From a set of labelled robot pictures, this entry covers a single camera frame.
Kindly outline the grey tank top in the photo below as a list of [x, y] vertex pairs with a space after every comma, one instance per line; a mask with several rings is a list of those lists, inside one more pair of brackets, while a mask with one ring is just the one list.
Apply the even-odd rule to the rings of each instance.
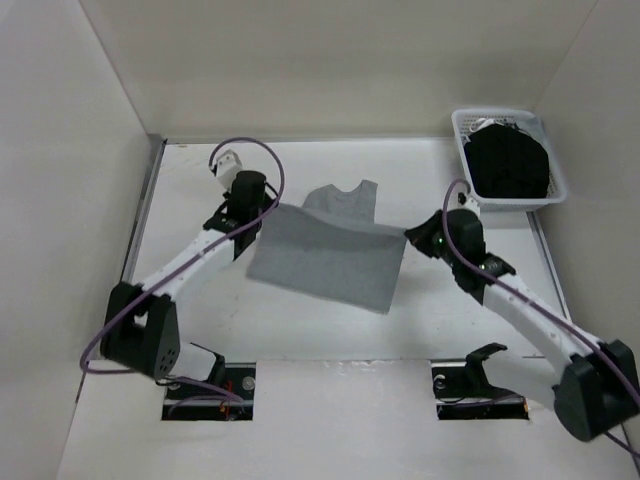
[[264, 221], [247, 277], [381, 314], [394, 297], [406, 238], [377, 224], [378, 184], [329, 184], [300, 206], [281, 204]]

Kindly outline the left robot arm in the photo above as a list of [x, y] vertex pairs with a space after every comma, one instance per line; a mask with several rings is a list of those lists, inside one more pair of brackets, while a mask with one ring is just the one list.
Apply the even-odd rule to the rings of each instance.
[[178, 310], [256, 240], [274, 202], [267, 187], [262, 173], [237, 173], [222, 205], [179, 255], [144, 281], [112, 289], [105, 323], [117, 322], [100, 340], [104, 358], [153, 380], [189, 378], [202, 398], [221, 393], [223, 357], [181, 340]]

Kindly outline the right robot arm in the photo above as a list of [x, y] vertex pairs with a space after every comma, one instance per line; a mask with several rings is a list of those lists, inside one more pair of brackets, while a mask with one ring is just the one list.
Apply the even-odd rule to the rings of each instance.
[[548, 361], [543, 368], [493, 343], [469, 354], [464, 384], [483, 396], [495, 388], [531, 398], [553, 411], [576, 439], [589, 442], [639, 413], [632, 350], [606, 343], [546, 306], [502, 258], [488, 252], [478, 215], [438, 210], [404, 233], [409, 243], [451, 269], [458, 287], [523, 335]]

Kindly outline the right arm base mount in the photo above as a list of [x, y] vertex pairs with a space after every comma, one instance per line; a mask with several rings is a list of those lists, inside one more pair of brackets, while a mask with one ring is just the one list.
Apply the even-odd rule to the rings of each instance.
[[484, 362], [506, 351], [500, 343], [484, 345], [464, 359], [431, 364], [436, 415], [441, 421], [528, 420], [527, 401], [489, 383]]

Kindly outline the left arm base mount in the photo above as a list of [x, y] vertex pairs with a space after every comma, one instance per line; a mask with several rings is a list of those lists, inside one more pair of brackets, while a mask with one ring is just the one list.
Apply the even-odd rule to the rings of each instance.
[[255, 363], [227, 364], [215, 387], [160, 382], [165, 388], [161, 419], [186, 422], [251, 421], [257, 383]]

